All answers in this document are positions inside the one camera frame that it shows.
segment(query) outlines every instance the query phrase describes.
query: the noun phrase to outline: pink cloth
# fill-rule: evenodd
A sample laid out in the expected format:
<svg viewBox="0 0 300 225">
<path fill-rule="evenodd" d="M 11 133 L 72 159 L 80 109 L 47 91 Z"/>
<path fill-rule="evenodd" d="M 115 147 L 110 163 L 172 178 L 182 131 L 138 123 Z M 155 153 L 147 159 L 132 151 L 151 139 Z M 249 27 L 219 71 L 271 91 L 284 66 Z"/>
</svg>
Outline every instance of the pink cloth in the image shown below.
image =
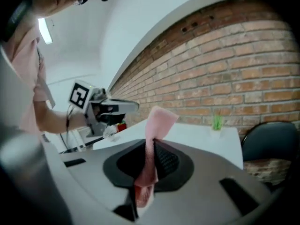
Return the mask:
<svg viewBox="0 0 300 225">
<path fill-rule="evenodd" d="M 41 85 L 38 84 L 38 76 L 42 77 L 44 80 L 46 77 L 44 59 L 41 59 L 41 64 L 39 64 L 37 51 L 39 40 L 40 33 L 38 23 L 36 23 L 36 25 L 25 34 L 19 46 L 16 46 L 14 36 L 12 36 L 7 43 L 3 43 L 3 49 L 11 61 L 17 75 L 29 89 L 34 91 L 32 101 L 41 102 L 47 100 L 47 95 Z M 26 112 L 21 119 L 19 128 L 31 134 L 40 136 L 41 132 L 36 123 L 33 103 L 26 108 Z"/>
<path fill-rule="evenodd" d="M 152 108 L 146 124 L 146 161 L 139 177 L 135 180 L 135 203 L 138 208 L 147 205 L 153 193 L 154 184 L 158 181 L 154 164 L 153 139 L 163 139 L 177 121 L 178 116 L 164 108 Z"/>
</svg>

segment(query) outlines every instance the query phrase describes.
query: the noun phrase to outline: small green plant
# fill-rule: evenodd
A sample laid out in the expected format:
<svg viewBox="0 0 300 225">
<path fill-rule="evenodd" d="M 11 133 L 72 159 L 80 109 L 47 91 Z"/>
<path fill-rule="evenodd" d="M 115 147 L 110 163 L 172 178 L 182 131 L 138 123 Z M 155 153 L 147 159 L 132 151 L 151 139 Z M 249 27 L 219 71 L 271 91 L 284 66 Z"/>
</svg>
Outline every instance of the small green plant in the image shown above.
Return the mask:
<svg viewBox="0 0 300 225">
<path fill-rule="evenodd" d="M 212 118 L 211 128 L 215 131 L 220 131 L 223 125 L 223 118 L 220 115 L 214 115 Z"/>
</svg>

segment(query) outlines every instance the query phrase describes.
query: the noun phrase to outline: black chair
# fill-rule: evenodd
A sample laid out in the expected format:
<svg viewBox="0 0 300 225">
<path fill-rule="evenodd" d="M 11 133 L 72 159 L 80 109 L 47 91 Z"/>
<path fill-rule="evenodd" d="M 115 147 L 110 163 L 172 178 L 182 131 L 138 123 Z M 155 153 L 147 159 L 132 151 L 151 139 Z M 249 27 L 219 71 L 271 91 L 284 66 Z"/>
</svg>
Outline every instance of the black chair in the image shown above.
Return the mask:
<svg viewBox="0 0 300 225">
<path fill-rule="evenodd" d="M 293 161 L 299 134 L 290 122 L 267 122 L 253 127 L 242 141 L 243 160 L 277 158 Z"/>
</svg>

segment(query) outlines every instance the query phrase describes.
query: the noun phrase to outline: pink shirt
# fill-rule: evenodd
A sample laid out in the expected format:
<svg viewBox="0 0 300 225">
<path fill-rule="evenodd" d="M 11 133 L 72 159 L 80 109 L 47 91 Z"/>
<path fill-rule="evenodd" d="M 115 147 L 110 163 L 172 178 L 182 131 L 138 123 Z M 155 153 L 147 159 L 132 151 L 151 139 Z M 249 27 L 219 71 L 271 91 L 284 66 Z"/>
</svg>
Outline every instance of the pink shirt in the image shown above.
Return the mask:
<svg viewBox="0 0 300 225">
<path fill-rule="evenodd" d="M 41 102 L 48 99 L 47 94 L 38 83 L 38 76 L 45 80 L 44 59 L 41 58 L 39 62 L 37 50 L 39 40 L 40 33 L 38 23 L 36 23 L 36 25 L 25 34 L 18 47 L 15 47 L 15 42 L 12 38 L 7 43 L 3 43 L 3 48 L 16 73 L 29 89 L 34 91 L 32 103 L 26 108 L 26 112 L 23 114 L 19 128 L 38 136 L 41 132 L 36 123 L 33 101 Z"/>
</svg>

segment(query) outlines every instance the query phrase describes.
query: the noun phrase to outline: person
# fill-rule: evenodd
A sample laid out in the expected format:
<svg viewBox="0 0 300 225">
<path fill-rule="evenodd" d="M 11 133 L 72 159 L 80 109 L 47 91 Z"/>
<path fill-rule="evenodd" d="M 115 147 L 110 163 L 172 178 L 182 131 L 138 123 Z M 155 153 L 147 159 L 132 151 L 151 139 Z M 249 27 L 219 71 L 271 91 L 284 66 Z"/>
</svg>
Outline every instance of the person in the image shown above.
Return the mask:
<svg viewBox="0 0 300 225">
<path fill-rule="evenodd" d="M 30 11 L 24 16 L 13 36 L 2 44 L 17 75 L 32 90 L 32 104 L 26 108 L 19 128 L 31 134 L 41 132 L 66 132 L 66 112 L 55 112 L 48 108 L 46 92 L 39 83 L 39 77 L 45 80 L 45 61 L 38 52 L 40 33 L 38 18 L 56 14 L 82 0 L 33 0 Z M 69 130 L 86 126 L 82 113 L 75 112 L 69 119 Z"/>
</svg>

